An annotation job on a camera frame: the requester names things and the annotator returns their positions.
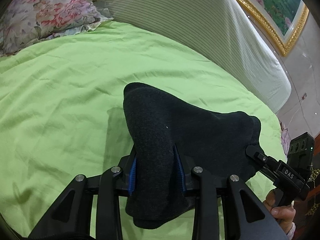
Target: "framed painting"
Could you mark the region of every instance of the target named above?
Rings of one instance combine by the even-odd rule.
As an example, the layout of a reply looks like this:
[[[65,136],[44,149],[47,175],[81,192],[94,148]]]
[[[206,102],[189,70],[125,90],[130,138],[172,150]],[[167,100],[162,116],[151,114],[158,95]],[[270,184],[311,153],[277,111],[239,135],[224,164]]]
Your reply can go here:
[[[281,54],[286,56],[297,41],[309,10],[302,0],[238,0],[254,16]]]

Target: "black mount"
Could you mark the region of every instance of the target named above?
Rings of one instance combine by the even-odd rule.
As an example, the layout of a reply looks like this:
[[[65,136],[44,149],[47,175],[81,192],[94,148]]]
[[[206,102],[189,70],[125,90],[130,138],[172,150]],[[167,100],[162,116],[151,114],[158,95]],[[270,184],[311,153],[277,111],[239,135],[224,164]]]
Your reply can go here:
[[[173,151],[182,176],[182,192],[196,198],[192,240],[218,240],[219,216],[217,197],[221,197],[226,240],[287,240],[257,196],[237,175],[221,178],[194,165],[175,145]],[[246,154],[261,165],[261,172],[270,178],[284,196],[278,205],[305,199],[308,186],[305,179],[282,161],[266,156],[254,146]],[[98,195],[96,216],[97,240],[122,240],[119,196],[130,196],[135,189],[136,151],[121,158],[118,166],[102,175],[86,178],[76,176],[47,210],[29,238],[42,238],[66,232],[89,235],[92,200]]]

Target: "green bedsheet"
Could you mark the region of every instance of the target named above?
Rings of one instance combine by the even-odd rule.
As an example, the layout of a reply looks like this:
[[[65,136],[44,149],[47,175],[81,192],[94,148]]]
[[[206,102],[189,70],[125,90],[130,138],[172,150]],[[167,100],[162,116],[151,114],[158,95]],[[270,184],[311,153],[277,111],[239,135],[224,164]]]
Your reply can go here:
[[[166,37],[109,22],[0,58],[0,212],[16,231],[27,236],[74,176],[101,174],[130,153],[122,109],[130,82],[204,109],[255,115],[262,148],[284,159],[277,117],[234,77]],[[272,188],[259,173],[248,185],[261,200]],[[125,201],[124,239],[191,239],[193,211],[143,230],[126,215]]]

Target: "gold picture frame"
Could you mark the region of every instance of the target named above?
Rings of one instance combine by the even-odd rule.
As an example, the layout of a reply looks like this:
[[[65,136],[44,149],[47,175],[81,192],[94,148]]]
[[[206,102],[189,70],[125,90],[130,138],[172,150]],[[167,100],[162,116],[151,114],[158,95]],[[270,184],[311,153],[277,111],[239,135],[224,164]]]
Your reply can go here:
[[[297,17],[297,20],[295,21],[295,25],[292,27],[293,29],[291,30],[291,34],[284,39],[282,33],[277,32],[274,24],[270,23],[270,21],[263,15],[263,12],[261,12],[251,0],[237,1],[260,23],[263,29],[267,32],[268,36],[271,38],[271,41],[273,41],[272,43],[277,46],[282,56],[286,56],[293,48],[305,25],[309,14],[309,9],[307,6],[301,1],[299,10],[295,16],[295,18]]]

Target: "metal screw cap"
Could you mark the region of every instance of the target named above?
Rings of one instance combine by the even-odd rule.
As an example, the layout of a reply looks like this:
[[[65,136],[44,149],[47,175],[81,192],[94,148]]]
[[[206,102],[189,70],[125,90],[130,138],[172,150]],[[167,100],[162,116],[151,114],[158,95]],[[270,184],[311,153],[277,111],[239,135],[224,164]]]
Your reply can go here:
[[[114,166],[114,167],[111,168],[111,171],[113,173],[117,173],[117,172],[121,171],[121,168],[119,166]]]
[[[80,181],[83,181],[84,180],[84,175],[82,174],[79,174],[76,176],[76,181],[80,182]]]
[[[238,175],[235,175],[235,174],[231,175],[231,176],[230,176],[230,179],[231,179],[232,181],[239,181]]]
[[[201,173],[203,171],[203,169],[201,167],[199,167],[199,166],[196,166],[196,167],[193,168],[193,171],[195,173]]]

